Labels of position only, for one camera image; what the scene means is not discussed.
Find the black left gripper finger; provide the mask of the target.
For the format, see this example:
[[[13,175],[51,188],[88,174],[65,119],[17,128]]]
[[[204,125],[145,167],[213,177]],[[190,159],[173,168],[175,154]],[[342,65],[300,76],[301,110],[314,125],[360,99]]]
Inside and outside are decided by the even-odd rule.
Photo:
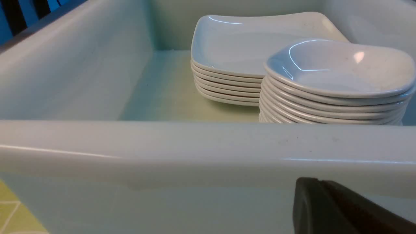
[[[416,225],[330,180],[296,180],[292,210],[296,234],[414,234]]]

